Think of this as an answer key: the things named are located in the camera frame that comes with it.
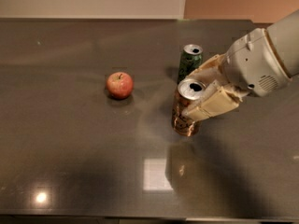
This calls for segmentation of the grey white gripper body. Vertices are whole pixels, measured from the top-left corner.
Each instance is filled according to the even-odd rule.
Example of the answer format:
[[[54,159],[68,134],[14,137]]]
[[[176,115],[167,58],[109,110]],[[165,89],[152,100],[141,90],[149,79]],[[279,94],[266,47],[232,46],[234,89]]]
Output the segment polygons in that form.
[[[261,28],[234,42],[225,54],[223,71],[230,83],[259,97],[285,88],[292,81],[268,32]]]

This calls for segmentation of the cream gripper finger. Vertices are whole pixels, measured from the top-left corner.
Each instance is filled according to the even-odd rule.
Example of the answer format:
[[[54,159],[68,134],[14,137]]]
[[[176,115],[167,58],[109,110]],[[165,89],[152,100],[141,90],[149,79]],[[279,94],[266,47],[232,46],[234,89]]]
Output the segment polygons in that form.
[[[225,86],[229,81],[223,71],[224,62],[225,55],[217,54],[193,70],[187,75],[187,78],[195,79],[196,81],[203,83],[206,87],[212,84]]]
[[[182,115],[193,121],[217,117],[239,107],[249,93],[232,84],[214,80],[207,86],[196,79],[181,81],[181,96],[187,100]]]

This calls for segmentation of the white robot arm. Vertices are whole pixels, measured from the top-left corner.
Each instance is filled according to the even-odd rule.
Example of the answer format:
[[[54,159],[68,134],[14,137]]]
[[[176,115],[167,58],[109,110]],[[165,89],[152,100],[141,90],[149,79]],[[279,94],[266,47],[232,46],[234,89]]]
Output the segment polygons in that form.
[[[178,85],[189,100],[182,114],[194,121],[236,109],[248,95],[263,97],[299,74],[299,11],[244,35],[222,55],[192,71]]]

